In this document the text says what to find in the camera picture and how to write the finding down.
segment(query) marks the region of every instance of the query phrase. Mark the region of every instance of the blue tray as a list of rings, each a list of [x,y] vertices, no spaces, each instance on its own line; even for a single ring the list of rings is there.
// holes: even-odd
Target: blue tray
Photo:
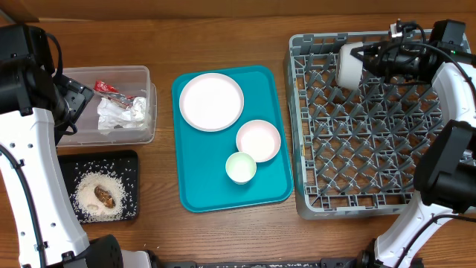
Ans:
[[[229,128],[206,133],[191,127],[181,116],[180,93],[194,77],[216,72],[233,78],[245,96],[245,107]],[[292,192],[292,174],[273,74],[263,66],[230,68],[183,74],[172,86],[173,125],[176,136],[178,186],[182,205],[192,212],[239,208],[286,200]],[[270,161],[257,164],[254,178],[235,184],[226,174],[227,158],[238,151],[236,137],[246,122],[262,119],[275,125],[281,148]]]

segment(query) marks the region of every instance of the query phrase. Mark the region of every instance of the wooden table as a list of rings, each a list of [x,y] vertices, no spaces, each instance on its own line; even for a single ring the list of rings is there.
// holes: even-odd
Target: wooden table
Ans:
[[[294,194],[274,205],[205,214],[185,210],[179,200],[170,90],[183,73],[264,65],[274,73],[290,149],[283,78],[289,38],[298,33],[381,31],[397,18],[415,19],[425,28],[439,19],[458,19],[467,23],[469,41],[476,44],[473,13],[38,24],[59,40],[65,67],[144,65],[157,86],[153,143],[59,150],[66,154],[133,149],[141,160],[138,219],[86,225],[89,238],[113,234],[122,249],[151,249],[163,261],[310,261],[356,256],[372,238],[385,232],[396,216],[303,220],[296,212]],[[16,228],[3,183],[0,214],[0,265],[17,267]],[[419,255],[427,267],[474,267],[475,253],[476,226],[454,220],[441,228]]]

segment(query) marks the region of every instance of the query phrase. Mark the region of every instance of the clear plastic bin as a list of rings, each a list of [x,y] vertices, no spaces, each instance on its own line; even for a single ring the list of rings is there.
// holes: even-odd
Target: clear plastic bin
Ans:
[[[58,146],[100,146],[146,144],[154,139],[157,118],[157,95],[145,66],[110,66],[65,68],[63,74],[93,89],[96,80],[114,86],[120,93],[145,97],[146,120],[142,127],[99,130],[97,106],[101,96],[95,95],[76,122],[77,133],[64,135]]]

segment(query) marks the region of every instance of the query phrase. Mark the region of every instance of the dish rack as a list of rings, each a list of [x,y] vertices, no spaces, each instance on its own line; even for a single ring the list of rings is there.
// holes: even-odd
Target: dish rack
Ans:
[[[415,167],[443,128],[436,92],[430,85],[383,84],[366,70],[360,91],[335,82],[342,45],[387,39],[387,31],[377,31],[298,34],[289,40],[286,97],[296,206],[304,219],[397,214],[412,197]]]

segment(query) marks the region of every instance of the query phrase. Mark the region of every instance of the white plate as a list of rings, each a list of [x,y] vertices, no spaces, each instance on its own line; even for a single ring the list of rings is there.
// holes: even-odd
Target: white plate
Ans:
[[[238,120],[245,97],[235,80],[224,74],[201,74],[185,85],[180,94],[180,113],[198,130],[224,130]]]
[[[276,156],[281,147],[281,136],[271,123],[253,120],[242,125],[237,133],[238,151],[250,155],[256,163]]]

